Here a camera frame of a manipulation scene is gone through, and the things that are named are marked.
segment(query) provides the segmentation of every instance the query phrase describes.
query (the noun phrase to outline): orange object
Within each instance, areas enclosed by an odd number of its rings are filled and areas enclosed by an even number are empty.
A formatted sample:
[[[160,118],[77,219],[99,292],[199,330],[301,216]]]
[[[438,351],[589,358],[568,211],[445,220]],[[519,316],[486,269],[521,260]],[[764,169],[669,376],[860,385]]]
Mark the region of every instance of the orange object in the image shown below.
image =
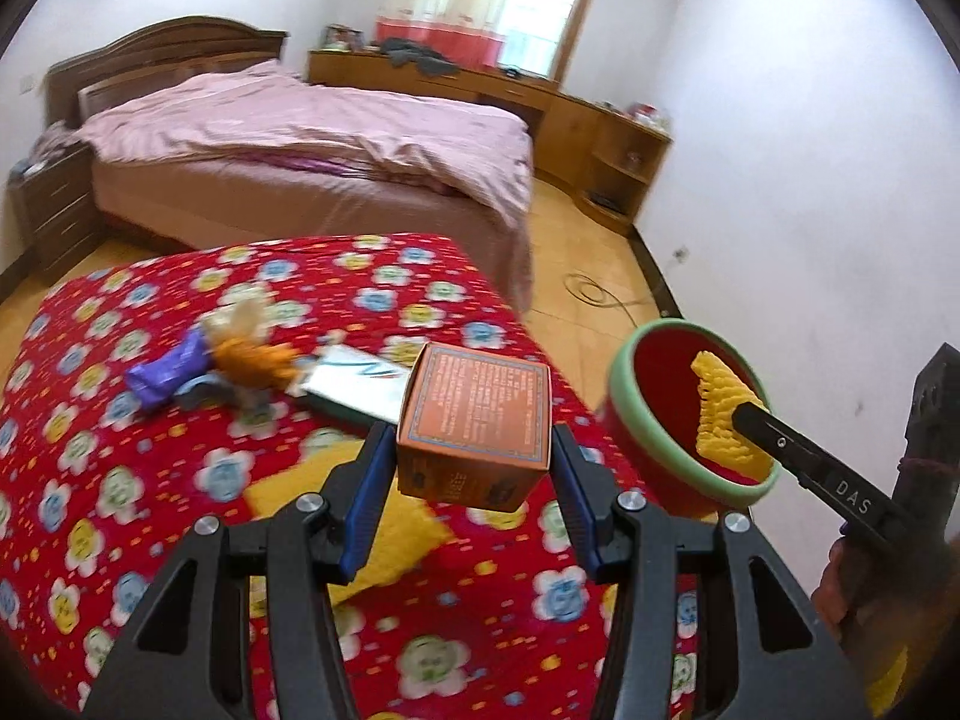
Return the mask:
[[[424,346],[397,427],[400,491],[515,512],[550,469],[550,368]]]
[[[287,389],[298,371],[295,348],[258,346],[241,338],[228,338],[213,347],[213,362],[227,381],[251,389]]]

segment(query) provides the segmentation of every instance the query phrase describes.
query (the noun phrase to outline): trash can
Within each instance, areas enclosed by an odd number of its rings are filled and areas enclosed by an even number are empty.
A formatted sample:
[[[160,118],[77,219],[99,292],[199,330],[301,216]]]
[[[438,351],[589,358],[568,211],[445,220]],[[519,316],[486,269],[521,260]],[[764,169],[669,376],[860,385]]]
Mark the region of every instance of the trash can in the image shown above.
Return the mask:
[[[773,488],[774,462],[761,482],[697,454],[699,378],[690,370],[698,352],[713,352],[769,402],[750,365],[723,338],[683,319],[659,319],[637,329],[613,360],[598,419],[670,514],[704,517],[717,509],[746,509]]]

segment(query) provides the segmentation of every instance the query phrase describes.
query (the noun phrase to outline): green rim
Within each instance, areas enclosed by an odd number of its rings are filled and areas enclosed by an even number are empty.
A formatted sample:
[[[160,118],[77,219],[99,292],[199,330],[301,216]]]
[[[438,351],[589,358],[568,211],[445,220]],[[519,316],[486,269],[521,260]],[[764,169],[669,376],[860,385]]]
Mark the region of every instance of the green rim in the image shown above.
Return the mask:
[[[613,408],[616,409],[618,418],[627,428],[634,441],[643,447],[653,460],[678,479],[690,485],[698,493],[735,509],[745,509],[752,506],[773,488],[776,479],[781,474],[781,465],[774,460],[770,475],[756,485],[739,485],[718,476],[702,466],[695,458],[690,457],[688,452],[666,432],[664,426],[659,423],[659,420],[654,417],[647,406],[643,395],[640,394],[640,387],[637,386],[637,380],[634,376],[634,354],[637,343],[640,343],[642,338],[651,333],[671,327],[698,333],[727,351],[743,367],[743,370],[747,371],[752,388],[767,405],[767,408],[770,408],[770,399],[760,383],[760,378],[757,378],[752,367],[738,354],[736,349],[716,333],[707,330],[706,327],[700,327],[699,324],[687,322],[685,319],[658,319],[651,322],[637,329],[630,337],[630,341],[627,341],[625,346],[621,348],[610,369],[610,397]]]

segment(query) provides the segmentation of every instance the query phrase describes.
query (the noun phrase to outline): nightstand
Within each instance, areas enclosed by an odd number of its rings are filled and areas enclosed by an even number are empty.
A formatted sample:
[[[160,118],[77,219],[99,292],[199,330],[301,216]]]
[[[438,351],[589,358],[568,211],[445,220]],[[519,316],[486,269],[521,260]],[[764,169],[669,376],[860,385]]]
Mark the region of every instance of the nightstand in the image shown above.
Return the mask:
[[[104,240],[104,220],[93,201],[93,151],[81,146],[32,175],[14,169],[8,182],[32,264],[51,283]]]

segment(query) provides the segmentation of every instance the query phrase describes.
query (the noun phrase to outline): purple plastic package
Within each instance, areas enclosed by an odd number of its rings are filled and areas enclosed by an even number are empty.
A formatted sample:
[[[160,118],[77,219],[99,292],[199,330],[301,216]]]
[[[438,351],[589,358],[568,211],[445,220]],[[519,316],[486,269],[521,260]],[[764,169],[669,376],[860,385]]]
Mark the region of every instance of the purple plastic package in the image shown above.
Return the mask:
[[[182,384],[210,370],[211,365],[203,331],[192,327],[184,340],[160,360],[134,365],[124,379],[141,408],[152,412],[168,403]]]

